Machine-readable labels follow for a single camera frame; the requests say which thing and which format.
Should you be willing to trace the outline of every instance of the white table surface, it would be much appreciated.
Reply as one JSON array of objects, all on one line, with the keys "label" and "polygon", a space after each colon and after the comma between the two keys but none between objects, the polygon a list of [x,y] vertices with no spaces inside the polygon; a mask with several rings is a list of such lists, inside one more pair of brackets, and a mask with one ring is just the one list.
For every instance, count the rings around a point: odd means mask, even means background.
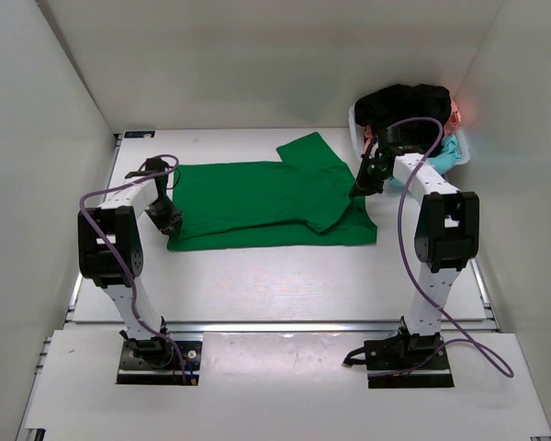
[{"label": "white table surface", "polygon": [[[276,147],[318,131],[356,174],[359,163],[348,129],[161,130],[151,139],[122,141],[111,185],[147,157],[172,153],[182,164],[279,161]],[[288,246],[169,252],[167,239],[147,216],[139,219],[143,283],[169,322],[385,321],[404,315],[414,295],[399,257],[399,190],[366,199],[377,243],[364,246]],[[404,210],[405,241],[415,274],[413,237],[419,206]],[[85,280],[73,319],[116,322],[110,298]],[[468,266],[455,282],[447,310],[458,319],[485,319],[478,285]]]},{"label": "white table surface", "polygon": [[116,385],[114,331],[56,332],[27,428],[44,441],[144,439],[529,441],[551,435],[513,334],[476,334],[516,376],[465,345],[455,387],[369,390],[341,361],[361,334],[205,334],[198,387]]}]

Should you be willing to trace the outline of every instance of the purple cable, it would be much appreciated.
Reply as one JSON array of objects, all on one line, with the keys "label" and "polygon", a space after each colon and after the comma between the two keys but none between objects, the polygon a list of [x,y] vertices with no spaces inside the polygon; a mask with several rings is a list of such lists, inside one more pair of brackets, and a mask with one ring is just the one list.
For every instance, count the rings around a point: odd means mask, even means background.
[{"label": "purple cable", "polygon": [[[434,354],[427,357],[424,361],[416,365],[415,367],[411,367],[408,369],[402,369],[402,370],[395,370],[392,372],[381,372],[378,374],[370,374],[370,377],[389,377],[389,376],[397,376],[401,374],[409,374],[412,371],[421,368],[422,366],[426,365],[429,361],[433,359],[436,354],[444,349],[447,345],[453,344],[453,343],[468,343],[473,345],[481,355],[483,355],[492,366],[494,366],[503,376],[508,377],[511,379],[514,377],[514,371],[510,367],[508,363],[502,358],[498,353],[496,353],[493,349],[490,349],[489,347],[483,345],[482,343],[476,341],[465,329],[461,327],[461,325],[453,318],[451,315],[449,315],[443,308],[441,308],[436,302],[431,299],[426,292],[424,292],[424,289],[419,285],[418,280],[412,273],[412,269],[410,268],[410,264],[408,262],[408,257],[406,256],[406,250],[404,248],[404,238],[402,237],[402,211],[404,210],[404,201],[406,200],[406,195],[408,195],[408,188],[410,187],[410,184],[418,171],[423,166],[424,162],[429,158],[431,153],[434,151],[434,149],[437,148],[439,145],[441,139],[443,138],[443,125],[440,121],[434,118],[427,118],[427,117],[418,117],[418,118],[408,118],[404,119],[402,121],[398,121],[389,128],[401,126],[402,124],[406,124],[408,122],[413,121],[431,121],[434,124],[436,124],[439,127],[439,134],[437,135],[437,139],[434,141],[433,146],[429,149],[427,153],[424,154],[422,159],[416,164],[414,167],[414,170],[412,170],[412,173],[406,180],[406,183],[404,184],[404,189],[402,190],[402,194],[400,196],[400,202],[398,205],[398,243],[400,248],[400,255],[402,257],[402,262],[404,263],[404,267],[406,268],[406,272],[408,273],[408,277],[410,278],[410,281],[412,282],[412,285],[419,291],[419,293],[422,295],[422,297],[428,301],[434,308],[436,308],[440,313],[443,314],[443,316],[454,325],[454,327],[459,331],[465,338],[456,338],[453,340],[449,340],[448,342],[444,342],[442,345],[436,348],[434,351]],[[495,360],[498,359],[498,361],[504,366],[501,367]]]},{"label": "purple cable", "polygon": [[175,164],[174,164],[173,167],[167,169],[164,172],[155,173],[153,175],[147,175],[147,176],[144,176],[140,179],[132,181],[128,184],[123,184],[122,186],[107,188],[105,190],[97,190],[97,191],[93,191],[91,193],[86,193],[85,195],[83,195],[80,198],[80,211],[82,212],[82,214],[84,215],[85,219],[88,221],[90,226],[94,229],[96,234],[100,237],[100,239],[102,239],[102,241],[104,241],[104,244],[110,250],[110,253],[112,253],[112,255],[114,255],[115,259],[117,259],[118,264],[120,265],[120,267],[122,268],[122,271],[125,273],[125,276],[127,277],[127,280],[129,281],[129,284],[130,284],[130,289],[132,291],[132,300],[131,300],[131,303],[130,303],[130,310],[132,311],[132,315],[135,317],[137,322],[143,328],[145,328],[147,331],[149,331],[151,334],[155,335],[156,337],[162,338],[163,340],[165,340],[167,343],[169,343],[172,346],[174,352],[177,354],[177,357],[180,360],[180,366],[182,368],[182,381],[184,382],[184,384],[186,384],[186,364],[184,362],[184,358],[182,357],[182,352],[180,351],[180,348],[178,347],[177,343],[169,335],[164,335],[164,334],[161,334],[159,331],[153,330],[147,323],[145,323],[141,319],[141,316],[139,315],[139,312],[137,311],[137,286],[135,285],[135,278],[130,273],[129,267],[127,266],[124,259],[122,258],[122,256],[118,252],[116,246],[114,246],[114,244],[108,240],[106,234],[102,231],[102,229],[100,229],[100,227],[98,226],[98,224],[96,223],[94,218],[92,218],[92,216],[90,216],[90,213],[88,212],[88,210],[85,207],[85,202],[89,198],[93,198],[94,196],[106,195],[106,194],[112,193],[114,191],[124,190],[126,188],[133,187],[136,184],[141,184],[145,181],[149,181],[150,179],[155,179],[156,177],[168,176],[171,173],[173,173],[177,169],[177,166],[180,164],[179,160],[175,156],[173,156],[172,154],[160,154],[160,155],[157,155],[157,156],[154,156],[154,157],[155,158],[171,158],[175,161]]}]

